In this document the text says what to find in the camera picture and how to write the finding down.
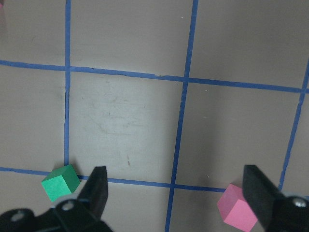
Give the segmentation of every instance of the floor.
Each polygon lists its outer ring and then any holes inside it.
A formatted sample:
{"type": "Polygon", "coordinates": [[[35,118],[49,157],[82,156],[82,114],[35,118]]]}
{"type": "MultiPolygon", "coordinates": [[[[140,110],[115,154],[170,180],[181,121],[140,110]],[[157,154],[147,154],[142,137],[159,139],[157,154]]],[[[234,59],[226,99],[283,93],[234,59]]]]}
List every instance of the floor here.
{"type": "Polygon", "coordinates": [[[216,203],[245,164],[309,195],[308,11],[300,0],[7,0],[0,213],[46,211],[41,181],[69,163],[79,189],[107,166],[102,219],[115,232],[239,231],[216,203]]]}

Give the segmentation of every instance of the screw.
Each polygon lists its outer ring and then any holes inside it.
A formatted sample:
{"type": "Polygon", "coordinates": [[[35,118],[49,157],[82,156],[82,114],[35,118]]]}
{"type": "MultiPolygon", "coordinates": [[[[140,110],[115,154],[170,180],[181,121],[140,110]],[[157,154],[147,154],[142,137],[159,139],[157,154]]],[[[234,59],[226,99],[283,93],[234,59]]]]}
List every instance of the screw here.
{"type": "Polygon", "coordinates": [[[24,215],[25,215],[24,212],[19,210],[16,214],[14,214],[11,217],[11,221],[13,222],[19,221],[24,217],[24,215]]]}
{"type": "Polygon", "coordinates": [[[62,206],[62,210],[64,211],[69,211],[74,207],[74,203],[72,201],[68,201],[66,202],[63,206],[62,206]]]}
{"type": "Polygon", "coordinates": [[[293,204],[294,204],[295,206],[301,207],[301,208],[304,208],[304,207],[307,206],[306,201],[305,201],[304,199],[302,199],[302,198],[299,198],[299,197],[295,197],[295,198],[293,199],[293,204]]]}

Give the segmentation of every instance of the green block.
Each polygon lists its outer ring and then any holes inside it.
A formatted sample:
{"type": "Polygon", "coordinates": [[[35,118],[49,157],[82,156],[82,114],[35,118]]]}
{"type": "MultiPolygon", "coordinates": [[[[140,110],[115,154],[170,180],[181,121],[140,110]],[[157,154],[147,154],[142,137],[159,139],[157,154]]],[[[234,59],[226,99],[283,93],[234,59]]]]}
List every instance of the green block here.
{"type": "Polygon", "coordinates": [[[42,186],[52,202],[58,197],[73,193],[79,184],[80,180],[71,164],[53,170],[42,181],[42,186]]]}

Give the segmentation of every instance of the block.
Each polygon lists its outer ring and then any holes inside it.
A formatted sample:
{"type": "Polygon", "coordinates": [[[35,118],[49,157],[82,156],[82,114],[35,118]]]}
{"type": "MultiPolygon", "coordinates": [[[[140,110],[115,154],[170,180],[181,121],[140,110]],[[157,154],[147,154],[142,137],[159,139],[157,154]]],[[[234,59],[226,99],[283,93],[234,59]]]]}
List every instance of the block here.
{"type": "Polygon", "coordinates": [[[257,218],[244,199],[242,189],[229,184],[217,203],[223,221],[242,231],[249,232],[257,218]]]}
{"type": "Polygon", "coordinates": [[[80,180],[71,164],[53,170],[42,181],[42,186],[52,202],[58,197],[73,193],[79,184],[80,180]]]}

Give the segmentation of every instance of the pink object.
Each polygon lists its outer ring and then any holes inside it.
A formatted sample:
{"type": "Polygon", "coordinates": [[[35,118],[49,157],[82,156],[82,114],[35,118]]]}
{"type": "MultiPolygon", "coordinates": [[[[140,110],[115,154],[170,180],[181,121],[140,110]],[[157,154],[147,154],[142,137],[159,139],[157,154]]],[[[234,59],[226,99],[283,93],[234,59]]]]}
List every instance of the pink object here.
{"type": "Polygon", "coordinates": [[[242,231],[249,232],[257,218],[244,199],[242,189],[229,184],[217,203],[223,221],[242,231]]]}

